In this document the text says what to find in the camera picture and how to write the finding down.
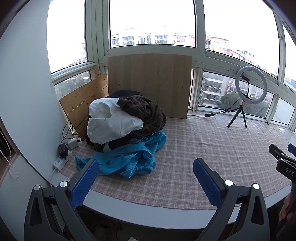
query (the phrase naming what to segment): checkered fabric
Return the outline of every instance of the checkered fabric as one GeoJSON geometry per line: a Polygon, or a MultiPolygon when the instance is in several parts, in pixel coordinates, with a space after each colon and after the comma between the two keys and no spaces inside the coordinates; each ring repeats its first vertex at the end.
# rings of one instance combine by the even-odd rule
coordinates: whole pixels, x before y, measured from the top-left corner
{"type": "MultiPolygon", "coordinates": [[[[192,163],[201,157],[224,179],[236,185],[258,183],[264,197],[287,186],[290,181],[275,170],[276,159],[269,154],[271,143],[287,155],[288,141],[278,127],[216,115],[204,118],[188,116],[186,120],[167,118],[164,131],[167,142],[155,154],[156,166],[149,175],[126,179],[118,174],[98,176],[92,189],[102,194],[156,207],[177,209],[215,209],[193,174],[192,163]]],[[[61,173],[71,178],[78,170],[75,156],[91,157],[94,150],[85,142],[73,149],[72,158],[61,173]]]]}

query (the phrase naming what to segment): electrical outlet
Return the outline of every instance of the electrical outlet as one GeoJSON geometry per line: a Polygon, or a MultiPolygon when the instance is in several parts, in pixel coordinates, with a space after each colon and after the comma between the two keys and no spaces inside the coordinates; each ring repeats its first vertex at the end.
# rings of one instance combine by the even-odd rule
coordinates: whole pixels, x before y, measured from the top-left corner
{"type": "Polygon", "coordinates": [[[59,156],[58,159],[56,159],[56,161],[54,162],[54,167],[57,169],[57,171],[61,171],[61,169],[64,167],[64,165],[66,164],[66,162],[72,157],[72,152],[70,150],[68,150],[68,156],[66,157],[66,159],[61,158],[59,156]]]}

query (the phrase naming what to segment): white wall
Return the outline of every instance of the white wall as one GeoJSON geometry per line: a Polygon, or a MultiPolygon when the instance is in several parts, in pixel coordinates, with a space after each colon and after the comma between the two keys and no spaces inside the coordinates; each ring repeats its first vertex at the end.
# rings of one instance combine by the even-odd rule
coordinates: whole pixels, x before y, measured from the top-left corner
{"type": "Polygon", "coordinates": [[[49,79],[48,8],[49,0],[29,1],[0,39],[0,117],[21,153],[46,179],[65,124],[49,79]]]}
{"type": "Polygon", "coordinates": [[[49,184],[30,167],[21,155],[13,163],[18,179],[14,180],[6,174],[0,186],[0,216],[12,235],[18,240],[24,240],[24,221],[27,205],[33,186],[39,184],[42,188],[49,184]]]}

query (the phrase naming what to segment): pile of clothes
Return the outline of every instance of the pile of clothes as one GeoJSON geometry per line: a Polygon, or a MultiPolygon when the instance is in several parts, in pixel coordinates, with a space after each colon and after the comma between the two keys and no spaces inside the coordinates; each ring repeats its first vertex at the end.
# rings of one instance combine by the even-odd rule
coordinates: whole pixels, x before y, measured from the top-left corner
{"type": "MultiPolygon", "coordinates": [[[[162,130],[166,116],[158,104],[141,95],[115,96],[89,105],[86,142],[97,151],[91,158],[99,162],[100,175],[149,174],[155,152],[166,142],[162,130]]],[[[75,157],[76,168],[81,170],[91,158],[75,157]]]]}

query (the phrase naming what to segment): black charger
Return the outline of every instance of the black charger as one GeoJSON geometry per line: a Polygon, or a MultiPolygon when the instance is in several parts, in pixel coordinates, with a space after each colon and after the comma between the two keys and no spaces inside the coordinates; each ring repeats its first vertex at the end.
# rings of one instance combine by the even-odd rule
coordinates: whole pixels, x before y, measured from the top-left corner
{"type": "Polygon", "coordinates": [[[59,145],[57,152],[59,153],[61,158],[66,159],[66,157],[68,156],[68,148],[67,148],[66,144],[63,143],[63,144],[59,145]]]}

